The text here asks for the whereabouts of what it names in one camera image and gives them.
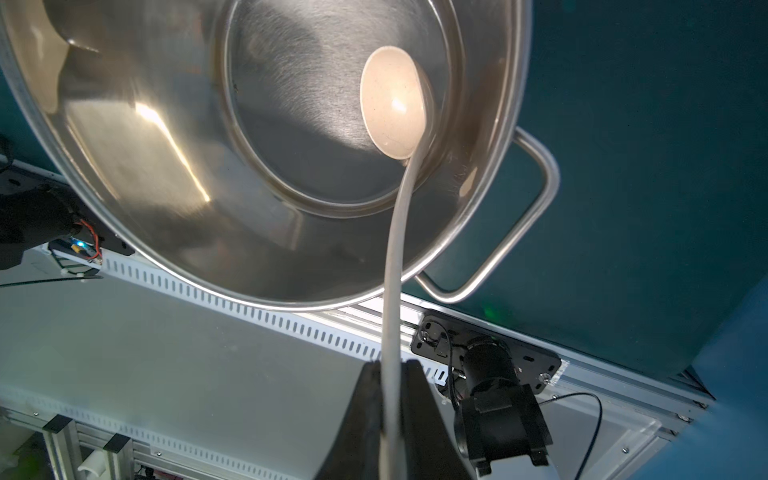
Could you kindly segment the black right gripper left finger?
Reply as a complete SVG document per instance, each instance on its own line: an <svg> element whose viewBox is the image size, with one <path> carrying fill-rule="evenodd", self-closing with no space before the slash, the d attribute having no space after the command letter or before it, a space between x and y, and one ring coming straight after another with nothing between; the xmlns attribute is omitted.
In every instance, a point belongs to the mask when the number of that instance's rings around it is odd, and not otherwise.
<svg viewBox="0 0 768 480"><path fill-rule="evenodd" d="M378 479L382 426L380 362L367 362L315 479Z"/></svg>

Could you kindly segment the stainless steel pot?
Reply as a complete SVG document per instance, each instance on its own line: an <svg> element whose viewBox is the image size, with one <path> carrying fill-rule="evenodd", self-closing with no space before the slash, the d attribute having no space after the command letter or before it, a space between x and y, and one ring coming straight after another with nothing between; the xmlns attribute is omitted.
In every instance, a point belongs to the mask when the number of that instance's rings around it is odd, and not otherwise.
<svg viewBox="0 0 768 480"><path fill-rule="evenodd" d="M5 1L1 69L72 189L150 261L208 293L280 311L378 296L404 168L372 142L369 55L405 50L434 101L404 280L474 293L549 206L546 148L518 124L530 1ZM516 143L538 198L460 287L427 267Z"/></svg>

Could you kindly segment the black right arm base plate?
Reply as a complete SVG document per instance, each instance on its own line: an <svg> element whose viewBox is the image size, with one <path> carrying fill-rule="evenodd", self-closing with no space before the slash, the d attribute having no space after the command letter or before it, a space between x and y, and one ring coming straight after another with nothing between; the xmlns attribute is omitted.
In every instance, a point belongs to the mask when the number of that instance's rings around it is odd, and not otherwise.
<svg viewBox="0 0 768 480"><path fill-rule="evenodd" d="M514 378L539 394L555 380L563 361L554 352L436 311L427 312L410 343L411 352L445 366L464 379L456 382L467 397L490 378Z"/></svg>

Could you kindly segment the left small circuit board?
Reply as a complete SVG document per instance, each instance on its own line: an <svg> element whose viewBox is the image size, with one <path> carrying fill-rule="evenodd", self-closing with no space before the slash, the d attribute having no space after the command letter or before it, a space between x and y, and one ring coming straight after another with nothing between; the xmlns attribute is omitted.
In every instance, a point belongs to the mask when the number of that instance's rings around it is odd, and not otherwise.
<svg viewBox="0 0 768 480"><path fill-rule="evenodd" d="M48 243L47 249L51 253L72 254L89 264L103 264L102 256L94 246L75 238L54 239Z"/></svg>

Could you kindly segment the beige plastic ladle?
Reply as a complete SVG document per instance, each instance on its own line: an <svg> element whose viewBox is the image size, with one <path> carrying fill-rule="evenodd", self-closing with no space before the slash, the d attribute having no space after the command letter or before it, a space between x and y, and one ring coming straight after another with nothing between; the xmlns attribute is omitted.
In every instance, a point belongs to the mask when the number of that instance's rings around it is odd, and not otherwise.
<svg viewBox="0 0 768 480"><path fill-rule="evenodd" d="M431 142L433 100L422 69L403 49L383 46L367 59L360 79L360 108L373 144L402 161L388 234L383 279L381 388L383 433L380 477L401 479L401 293L407 221L413 191Z"/></svg>

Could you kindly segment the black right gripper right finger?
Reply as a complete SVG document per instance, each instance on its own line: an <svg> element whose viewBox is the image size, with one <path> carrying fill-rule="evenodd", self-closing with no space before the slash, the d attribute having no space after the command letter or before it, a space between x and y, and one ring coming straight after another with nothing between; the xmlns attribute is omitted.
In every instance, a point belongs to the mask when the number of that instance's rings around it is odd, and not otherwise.
<svg viewBox="0 0 768 480"><path fill-rule="evenodd" d="M472 478L448 435L417 360L408 360L401 367L401 411L406 479Z"/></svg>

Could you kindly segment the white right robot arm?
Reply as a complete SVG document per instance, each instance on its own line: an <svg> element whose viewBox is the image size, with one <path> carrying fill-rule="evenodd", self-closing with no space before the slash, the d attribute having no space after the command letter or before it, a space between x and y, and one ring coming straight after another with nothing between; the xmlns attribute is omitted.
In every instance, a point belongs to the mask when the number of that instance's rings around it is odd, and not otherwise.
<svg viewBox="0 0 768 480"><path fill-rule="evenodd" d="M454 404L449 434L416 360L366 363L318 479L472 479L497 460L526 456L548 463L552 438L530 386L518 379L507 350L493 341L467 348L444 334L450 370L465 376L466 394Z"/></svg>

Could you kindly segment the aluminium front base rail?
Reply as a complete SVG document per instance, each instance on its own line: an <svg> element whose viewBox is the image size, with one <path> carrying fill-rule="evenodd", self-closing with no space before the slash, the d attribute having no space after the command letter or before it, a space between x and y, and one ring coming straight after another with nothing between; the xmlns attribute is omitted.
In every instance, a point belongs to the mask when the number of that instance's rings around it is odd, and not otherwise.
<svg viewBox="0 0 768 480"><path fill-rule="evenodd" d="M90 279L63 272L90 267ZM310 478L361 365L380 356L374 298L328 312L271 312L178 280L140 254L89 264L41 244L1 274L1 432L40 432L54 471L115 435L124 463L163 479ZM454 312L526 348L553 435L550 464L498 478L626 479L713 403L689 375L654 380Z"/></svg>

